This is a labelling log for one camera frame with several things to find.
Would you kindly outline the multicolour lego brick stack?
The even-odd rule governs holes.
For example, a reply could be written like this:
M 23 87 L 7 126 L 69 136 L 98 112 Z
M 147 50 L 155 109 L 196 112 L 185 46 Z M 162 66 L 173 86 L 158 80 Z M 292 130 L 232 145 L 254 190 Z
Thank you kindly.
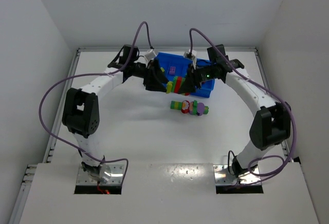
M 166 85 L 166 93 L 179 93 L 179 89 L 181 88 L 182 84 L 184 83 L 185 78 L 180 76 L 175 76 L 172 81 L 169 81 Z

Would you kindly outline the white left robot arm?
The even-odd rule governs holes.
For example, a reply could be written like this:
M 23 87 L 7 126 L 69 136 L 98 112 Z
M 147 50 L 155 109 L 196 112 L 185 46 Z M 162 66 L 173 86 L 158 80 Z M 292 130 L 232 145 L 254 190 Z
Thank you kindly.
M 100 125 L 99 101 L 129 77 L 143 79 L 146 90 L 166 92 L 168 79 L 160 68 L 155 49 L 141 57 L 136 46 L 124 45 L 108 64 L 103 75 L 81 88 L 70 88 L 66 93 L 62 123 L 73 134 L 81 150 L 82 168 L 96 181 L 109 176 L 108 163 L 95 135 Z

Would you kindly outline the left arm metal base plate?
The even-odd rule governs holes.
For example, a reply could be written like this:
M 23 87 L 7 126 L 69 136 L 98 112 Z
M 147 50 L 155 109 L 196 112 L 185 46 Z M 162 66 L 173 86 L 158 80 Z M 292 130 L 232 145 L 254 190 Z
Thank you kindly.
M 125 166 L 123 164 L 104 164 L 99 173 L 90 173 L 80 166 L 76 185 L 96 186 L 97 182 L 104 186 L 118 186 L 122 183 Z

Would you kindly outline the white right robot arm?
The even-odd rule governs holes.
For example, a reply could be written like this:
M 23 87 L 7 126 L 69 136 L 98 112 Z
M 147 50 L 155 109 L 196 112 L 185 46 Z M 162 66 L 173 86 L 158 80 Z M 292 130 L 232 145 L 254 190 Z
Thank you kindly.
M 184 53 L 189 59 L 185 80 L 178 92 L 195 92 L 202 82 L 220 79 L 232 88 L 249 108 L 253 122 L 249 130 L 250 140 L 244 149 L 234 156 L 231 170 L 235 177 L 257 166 L 258 161 L 276 145 L 290 136 L 289 106 L 274 100 L 250 78 L 245 66 L 238 60 L 225 55 L 224 46 L 217 45 L 207 49 L 209 61 L 205 66 L 197 65 L 194 50 Z

